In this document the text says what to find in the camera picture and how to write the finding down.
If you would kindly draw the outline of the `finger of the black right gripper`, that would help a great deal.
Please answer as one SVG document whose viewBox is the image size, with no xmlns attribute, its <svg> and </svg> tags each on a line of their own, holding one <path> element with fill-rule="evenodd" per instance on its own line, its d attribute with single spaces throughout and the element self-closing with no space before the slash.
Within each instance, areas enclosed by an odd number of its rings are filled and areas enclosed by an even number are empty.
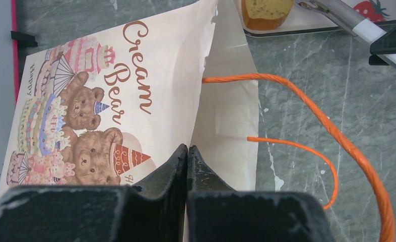
<svg viewBox="0 0 396 242">
<path fill-rule="evenodd" d="M 396 27 L 376 39 L 370 45 L 370 53 L 369 64 L 371 66 L 388 66 L 388 63 L 377 55 L 396 54 Z"/>
</svg>

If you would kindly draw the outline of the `metal kitchen tongs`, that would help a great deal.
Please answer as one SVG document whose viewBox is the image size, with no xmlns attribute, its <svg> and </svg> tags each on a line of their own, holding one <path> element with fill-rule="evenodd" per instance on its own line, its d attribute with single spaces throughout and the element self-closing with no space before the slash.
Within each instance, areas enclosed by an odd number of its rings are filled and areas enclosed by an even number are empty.
<svg viewBox="0 0 396 242">
<path fill-rule="evenodd" d="M 296 3 L 304 9 L 326 16 L 350 35 L 368 44 L 369 47 L 376 39 L 387 33 L 343 1 L 296 1 Z M 378 54 L 377 56 L 396 69 L 396 54 Z"/>
</svg>

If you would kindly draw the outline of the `strawberry print tray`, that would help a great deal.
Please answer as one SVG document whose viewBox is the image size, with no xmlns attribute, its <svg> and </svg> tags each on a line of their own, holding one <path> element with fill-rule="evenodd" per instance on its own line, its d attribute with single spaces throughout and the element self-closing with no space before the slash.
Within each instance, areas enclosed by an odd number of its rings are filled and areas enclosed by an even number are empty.
<svg viewBox="0 0 396 242">
<path fill-rule="evenodd" d="M 362 16 L 382 26 L 396 24 L 396 1 L 344 1 Z M 274 30 L 253 30 L 246 26 L 242 14 L 242 1 L 235 1 L 236 8 L 248 36 L 269 37 L 338 30 L 339 27 L 325 16 L 294 4 L 284 23 Z"/>
</svg>

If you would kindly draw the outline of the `beige paper bag orange handles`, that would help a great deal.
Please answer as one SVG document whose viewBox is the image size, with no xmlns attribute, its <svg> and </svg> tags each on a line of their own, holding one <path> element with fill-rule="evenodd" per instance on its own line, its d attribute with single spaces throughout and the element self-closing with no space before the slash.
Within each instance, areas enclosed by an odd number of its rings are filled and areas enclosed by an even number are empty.
<svg viewBox="0 0 396 242">
<path fill-rule="evenodd" d="M 243 67 L 212 66 L 227 1 L 198 1 L 28 55 L 8 143 L 0 196 L 25 185 L 131 185 L 163 164 L 178 144 L 197 141 L 230 167 L 233 187 L 255 181 L 257 81 L 295 93 L 367 176 L 395 240 L 381 179 L 361 151 L 291 81 L 259 74 L 248 47 Z"/>
</svg>

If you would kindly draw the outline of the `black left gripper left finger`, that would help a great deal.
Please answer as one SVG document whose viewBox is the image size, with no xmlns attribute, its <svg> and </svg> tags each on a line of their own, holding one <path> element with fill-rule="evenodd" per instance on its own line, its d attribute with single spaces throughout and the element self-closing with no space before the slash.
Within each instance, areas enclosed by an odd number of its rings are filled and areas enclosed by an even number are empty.
<svg viewBox="0 0 396 242">
<path fill-rule="evenodd" d="M 0 241 L 181 241 L 188 148 L 129 186 L 19 186 L 0 197 Z"/>
</svg>

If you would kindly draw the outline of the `fake bread slice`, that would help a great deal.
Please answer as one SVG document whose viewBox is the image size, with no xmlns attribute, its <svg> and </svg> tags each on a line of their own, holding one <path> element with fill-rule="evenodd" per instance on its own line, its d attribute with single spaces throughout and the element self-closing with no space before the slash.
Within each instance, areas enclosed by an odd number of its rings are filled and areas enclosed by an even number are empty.
<svg viewBox="0 0 396 242">
<path fill-rule="evenodd" d="M 274 30 L 285 22 L 293 3 L 293 0 L 242 0 L 245 27 L 256 31 Z"/>
</svg>

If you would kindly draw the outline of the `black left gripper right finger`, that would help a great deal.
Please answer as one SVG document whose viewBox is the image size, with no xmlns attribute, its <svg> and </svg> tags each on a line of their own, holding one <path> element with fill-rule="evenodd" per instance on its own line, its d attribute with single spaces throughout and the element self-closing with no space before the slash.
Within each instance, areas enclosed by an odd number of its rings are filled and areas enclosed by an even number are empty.
<svg viewBox="0 0 396 242">
<path fill-rule="evenodd" d="M 333 241 L 321 204 L 303 192 L 236 191 L 192 146 L 187 165 L 189 241 Z"/>
</svg>

